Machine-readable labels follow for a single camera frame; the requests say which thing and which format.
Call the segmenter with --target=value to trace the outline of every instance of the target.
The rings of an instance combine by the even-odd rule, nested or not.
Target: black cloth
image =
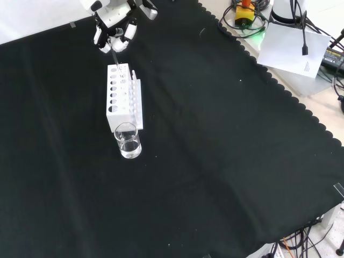
[[[0,46],[1,257],[246,257],[342,201],[318,119],[196,1],[154,3],[118,54],[142,81],[134,160],[91,18]]]

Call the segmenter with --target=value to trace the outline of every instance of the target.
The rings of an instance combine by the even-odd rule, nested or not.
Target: black cable
[[[316,27],[315,25],[314,25],[314,23],[308,18],[308,17],[306,17],[306,26],[307,26],[307,24],[308,24],[308,27],[310,28],[310,29],[312,29],[313,31],[315,31],[315,32],[317,32],[317,33],[319,33],[319,34],[325,34],[325,35],[328,35],[328,36],[330,36],[331,37],[331,39],[333,39],[334,41],[331,41],[331,43],[333,43],[333,44],[335,44],[337,47],[339,47],[342,51],[344,51],[344,45],[341,43],[341,42],[339,42],[337,39],[335,39],[333,36],[331,36],[330,34],[328,34],[326,31],[324,31],[324,30],[322,30],[322,29],[320,29],[319,27]]]
[[[297,243],[297,237],[296,237],[296,232],[295,232],[295,245],[296,245],[296,243]]]
[[[228,27],[230,27],[230,28],[232,28],[232,29],[234,29],[234,30],[243,30],[243,29],[245,29],[245,30],[250,30],[250,31],[256,31],[256,32],[254,32],[254,33],[251,33],[251,34],[249,34],[249,35],[244,35],[244,36],[233,36],[233,35],[232,35],[232,37],[237,38],[237,39],[247,39],[247,38],[253,37],[253,36],[255,36],[255,35],[257,35],[257,34],[263,32],[263,31],[266,29],[265,25],[266,25],[266,23],[268,22],[268,20],[267,20],[267,18],[261,13],[261,11],[267,8],[267,6],[270,4],[270,0],[256,0],[255,2],[252,2],[252,4],[254,5],[254,8],[255,8],[255,9],[252,9],[252,8],[250,8],[250,7],[246,7],[246,6],[243,6],[243,5],[239,4],[239,3],[241,3],[241,2],[242,2],[241,0],[232,0],[232,4],[224,11],[223,16],[222,16],[221,20],[220,20],[219,23],[218,23],[218,28],[222,31],[222,33],[225,33],[226,35],[228,35],[228,34],[221,28],[221,23],[222,23],[222,21],[224,21],[225,24],[226,24]],[[255,22],[257,18],[259,18],[259,19],[263,22],[263,25],[260,26],[260,27],[258,27],[258,28],[251,28],[250,25],[245,26],[245,27],[234,27],[234,26],[230,25],[230,24],[227,22],[225,16],[226,16],[226,15],[228,14],[228,12],[231,11],[233,8],[234,8],[234,9],[237,8],[237,6],[242,7],[242,8],[244,8],[244,9],[249,9],[249,10],[253,11],[254,14],[255,14],[255,17],[254,17],[254,19],[253,19],[253,22]]]
[[[316,250],[318,256],[319,256],[320,258],[322,258],[321,255],[320,255],[320,253],[319,253],[319,251],[318,251],[318,249],[317,249],[317,247],[315,246],[315,244],[313,243],[313,241],[312,241],[311,238],[310,238],[310,231],[311,231],[311,227],[308,229],[308,233],[305,231],[305,234],[307,235],[308,240],[311,242],[311,244],[313,245],[314,249]]]
[[[339,69],[342,67],[343,63],[344,63],[344,60],[343,60],[343,61],[340,63],[340,65],[337,67],[337,69],[336,69],[336,71],[335,71],[335,73],[334,73],[334,76],[333,76],[333,78],[334,78],[335,80],[339,81],[339,82],[340,82],[340,80],[338,80],[337,75],[338,75]],[[340,100],[341,102],[344,101],[344,97],[341,96],[341,95],[339,95],[339,93],[338,93],[338,91],[337,91],[337,89],[336,89],[336,83],[333,84],[333,88],[334,88],[335,93],[336,93],[336,94],[338,95],[338,97],[339,97],[338,100]]]
[[[303,34],[302,55],[308,55],[308,47],[307,47],[307,43],[306,43],[306,32],[305,32],[305,27],[306,27],[305,26],[305,19],[307,17],[307,12],[305,12],[304,15],[302,14],[301,6],[297,0],[295,0],[295,5],[297,5],[299,7],[300,17],[301,17],[300,23],[302,26],[302,34]]]
[[[297,248],[301,247],[302,244],[306,241],[305,237],[304,237],[304,233],[303,233],[303,230],[299,230],[300,231],[300,242],[299,243],[295,243],[295,246],[288,246],[290,250],[296,250]],[[284,248],[284,249],[287,249],[285,244],[283,243],[283,241],[279,241],[278,242],[279,246]]]
[[[320,74],[318,74],[320,78],[324,79],[325,81],[327,81],[327,82],[329,82],[329,83],[332,83],[331,78],[322,70],[321,67],[319,68],[319,71],[321,71],[322,74],[325,75],[327,79],[323,78],[322,76],[320,76]],[[336,86],[339,87],[339,88],[341,88],[341,89],[344,89],[344,85],[342,86],[342,85],[336,84]]]
[[[332,229],[332,227],[333,227],[333,223],[332,223],[332,226],[329,228],[329,230],[326,232],[326,234],[324,235],[324,237],[323,237],[320,241],[318,241],[318,242],[315,243],[315,244],[312,244],[309,248],[307,248],[307,249],[304,250],[303,252],[307,251],[308,249],[311,249],[312,247],[316,246],[318,243],[322,242],[322,241],[325,239],[325,237],[327,236],[327,234],[330,232],[330,230]]]
[[[293,21],[294,24],[296,25],[296,18],[295,18],[293,0],[290,0],[290,9],[291,9],[292,21]]]

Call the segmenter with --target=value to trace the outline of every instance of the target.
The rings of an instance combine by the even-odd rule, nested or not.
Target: power adapter
[[[343,60],[344,54],[342,52],[328,47],[324,57],[322,58],[321,65],[330,70],[336,70]],[[344,74],[344,66],[339,69],[338,73]]]

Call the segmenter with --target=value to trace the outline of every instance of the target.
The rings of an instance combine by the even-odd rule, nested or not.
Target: electrical wire
[[[296,246],[296,244],[297,244],[297,236],[296,236],[296,232],[295,232],[295,246]],[[297,258],[298,257],[297,248],[295,249],[295,254],[296,254],[296,258]]]
[[[254,6],[254,9],[252,9],[252,8],[250,8],[250,7],[247,7],[247,6],[241,5],[241,4],[240,4],[241,2],[242,2],[241,0],[232,0],[232,4],[224,11],[223,16],[222,16],[221,20],[220,20],[219,23],[218,23],[218,28],[222,31],[222,33],[225,33],[226,35],[228,35],[228,34],[221,28],[221,23],[222,23],[222,21],[224,21],[225,24],[226,24],[228,27],[230,27],[230,28],[232,28],[232,29],[234,29],[234,30],[242,30],[242,31],[243,31],[243,30],[250,30],[250,31],[255,31],[254,33],[251,33],[251,34],[249,34],[249,35],[243,35],[243,36],[241,36],[241,35],[240,35],[240,36],[233,36],[233,35],[232,35],[232,37],[237,38],[237,39],[247,39],[247,38],[253,37],[253,36],[255,36],[255,35],[257,35],[257,34],[263,32],[263,31],[266,29],[266,23],[268,23],[268,20],[267,20],[267,18],[261,13],[261,11],[264,10],[264,9],[266,9],[266,8],[268,7],[268,5],[270,4],[270,0],[256,0],[255,2],[251,2],[251,3],[253,4],[253,6]],[[229,13],[229,11],[231,11],[232,9],[236,9],[237,6],[242,7],[242,8],[244,8],[244,9],[249,9],[249,10],[251,10],[251,11],[254,12],[254,15],[255,15],[255,16],[254,16],[254,19],[253,19],[252,23],[255,22],[256,19],[258,18],[258,19],[261,20],[261,22],[263,22],[263,24],[262,24],[260,27],[258,27],[258,28],[252,28],[250,25],[248,25],[248,26],[242,26],[242,27],[234,27],[234,26],[230,25],[230,24],[228,23],[228,21],[226,20],[225,16],[226,16],[226,15]]]
[[[286,249],[288,250],[288,252],[289,252],[291,258],[294,258],[294,256],[293,256],[292,253],[290,252],[290,249],[289,249],[289,247],[288,247],[288,244],[286,243],[285,238],[283,238],[283,241],[284,241],[284,244],[285,244],[285,246],[286,246]]]
[[[333,85],[334,91],[335,91],[335,93],[338,95],[340,101],[342,101],[340,98],[343,99],[343,96],[339,95],[339,93],[338,93],[338,91],[337,91],[337,89],[336,89],[336,82],[339,81],[339,82],[341,83],[341,81],[338,80],[337,75],[338,75],[339,69],[342,67],[343,63],[344,63],[344,60],[343,60],[343,61],[340,63],[340,65],[337,67],[337,69],[336,69],[336,71],[335,71],[335,73],[334,73],[333,79],[332,79],[332,80],[333,80],[333,81],[332,81],[332,85]]]
[[[308,28],[310,28],[311,30],[313,30],[313,31],[315,31],[315,32],[317,32],[317,33],[319,33],[319,34],[325,34],[325,35],[327,35],[327,36],[330,36],[331,39],[333,40],[333,41],[330,41],[330,42],[331,42],[332,44],[335,44],[335,45],[336,45],[338,48],[340,48],[342,51],[344,51],[344,45],[343,45],[342,43],[340,43],[337,39],[335,39],[333,36],[331,36],[330,34],[328,34],[326,31],[320,29],[319,27],[316,27],[316,26],[314,25],[314,23],[313,23],[308,17],[306,17],[306,26],[307,26]]]
[[[329,83],[332,83],[331,78],[323,71],[323,69],[322,69],[321,67],[319,68],[319,71],[321,71],[321,73],[322,73],[323,75],[325,75],[325,77],[326,77],[327,79],[326,79],[326,78],[323,78],[320,74],[318,74],[320,78],[324,79],[325,81],[327,81],[327,82],[329,82]],[[344,89],[344,85],[336,84],[336,86],[339,87],[339,88],[341,88],[341,89]]]
[[[333,223],[332,223],[332,226],[329,228],[329,230],[328,230],[328,231],[326,232],[326,234],[324,235],[324,237],[323,237],[320,241],[318,241],[317,243],[311,245],[309,248],[307,248],[307,249],[305,249],[304,251],[302,251],[302,253],[300,254],[299,258],[301,258],[301,255],[302,255],[304,252],[306,252],[307,250],[309,250],[309,249],[311,249],[312,247],[316,246],[318,243],[322,242],[322,241],[325,239],[325,237],[327,236],[327,234],[331,231],[332,227],[333,227]]]
[[[310,238],[310,236],[309,236],[310,231],[311,231],[311,227],[308,229],[308,233],[305,231],[305,234],[307,235],[307,238],[308,238],[308,240],[311,242],[311,244],[314,245],[313,241],[311,240],[311,238]],[[315,245],[314,245],[313,247],[314,247],[314,250],[317,252],[318,256],[319,256],[320,258],[322,258],[321,255],[320,255],[320,253],[319,253],[319,251],[318,251],[318,249],[317,249],[317,247],[316,247]]]

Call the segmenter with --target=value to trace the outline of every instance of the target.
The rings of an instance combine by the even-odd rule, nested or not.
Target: cable
[[[288,244],[286,243],[285,238],[283,238],[283,241],[284,241],[284,244],[285,244],[285,246],[286,246],[286,249],[288,250],[288,252],[289,252],[291,258],[294,258],[294,256],[292,256],[292,253],[290,252],[290,249],[289,249],[289,247],[288,247]]]
[[[333,36],[331,36],[330,34],[328,34],[326,31],[320,29],[319,27],[316,27],[314,25],[314,23],[308,18],[306,17],[306,26],[309,27],[310,29],[312,29],[313,31],[319,33],[319,34],[325,34],[331,37],[331,39],[333,39],[334,41],[330,41],[332,44],[335,44],[337,47],[339,47],[342,51],[344,51],[344,45],[339,42],[337,39],[335,39]]]
[[[322,242],[322,241],[325,239],[325,237],[327,236],[327,234],[330,232],[330,230],[332,229],[332,227],[333,227],[333,223],[332,223],[332,226],[329,228],[329,230],[326,232],[326,234],[324,235],[324,237],[323,237],[320,241],[318,241],[317,243],[311,245],[309,248],[307,248],[306,250],[302,251],[302,253],[304,253],[304,252],[307,251],[308,249],[310,249],[310,248],[316,246],[318,243]]]
[[[336,82],[339,81],[338,78],[337,78],[337,74],[339,72],[339,69],[342,67],[344,63],[344,60],[340,63],[340,65],[337,67],[335,73],[334,73],[334,76],[333,76],[333,79],[332,79],[332,85],[333,85],[333,88],[334,88],[334,91],[335,93],[338,95],[338,100],[343,102],[344,101],[344,96],[342,95],[339,95],[337,89],[336,89]]]
[[[300,236],[300,242],[299,242],[299,243],[295,243],[295,246],[290,246],[289,248],[290,248],[291,250],[295,250],[295,249],[301,247],[302,244],[303,244],[303,242],[306,240],[305,237],[304,237],[303,230],[298,230],[298,231],[299,231],[300,234],[301,234],[301,236]],[[280,247],[282,247],[282,248],[284,248],[284,249],[287,249],[286,245],[285,245],[282,241],[279,241],[278,243],[279,243]]]
[[[313,245],[314,249],[316,250],[318,256],[319,256],[320,258],[322,258],[321,255],[320,255],[320,253],[319,253],[319,251],[318,251],[318,249],[316,248],[316,246],[314,245],[313,241],[311,240],[311,238],[310,238],[310,236],[309,236],[310,231],[311,231],[311,227],[308,229],[308,233],[306,233],[306,231],[305,231],[305,234],[307,235],[308,240],[311,242],[311,244]]]
[[[307,17],[307,11],[305,11],[304,15],[302,15],[301,6],[297,0],[295,0],[295,5],[299,7],[300,17],[301,17],[301,26],[302,26],[302,34],[303,34],[303,46],[302,46],[302,55],[308,55],[308,47],[306,43],[306,32],[305,32],[305,19]]]
[[[247,6],[243,6],[239,3],[241,3],[242,1],[241,0],[232,0],[232,4],[224,11],[224,14],[221,18],[221,20],[219,21],[218,23],[218,28],[222,31],[222,33],[225,33],[226,35],[228,35],[228,33],[226,33],[222,28],[221,28],[221,23],[222,21],[225,22],[225,24],[234,29],[234,30],[250,30],[250,31],[256,31],[254,33],[251,33],[249,35],[244,35],[244,36],[233,36],[231,35],[232,37],[234,38],[237,38],[237,39],[247,39],[247,38],[250,38],[250,37],[253,37],[261,32],[263,32],[266,27],[266,23],[268,22],[267,18],[261,13],[262,10],[266,9],[268,7],[268,5],[270,4],[270,0],[256,0],[255,2],[252,2],[252,4],[254,5],[254,9],[250,8],[250,7],[247,7]],[[253,19],[253,22],[256,21],[257,18],[259,18],[262,22],[263,22],[263,25],[258,27],[258,28],[251,28],[250,25],[248,26],[244,26],[244,27],[234,27],[232,25],[230,25],[228,23],[228,21],[226,20],[225,16],[229,13],[229,11],[231,11],[233,8],[236,9],[237,6],[239,7],[242,7],[244,9],[249,9],[251,11],[254,12],[255,14],[255,17]]]
[[[323,78],[322,76],[320,76],[320,74],[318,74],[320,78],[324,79],[325,81],[327,81],[327,82],[329,82],[329,83],[332,83],[331,78],[322,70],[321,67],[319,68],[319,71],[321,71],[322,74],[325,75],[327,79],[326,79],[326,78]],[[344,90],[344,86],[339,85],[339,84],[336,84],[336,86]]]
[[[295,246],[296,246],[296,244],[297,244],[297,237],[296,237],[296,232],[295,232]]]

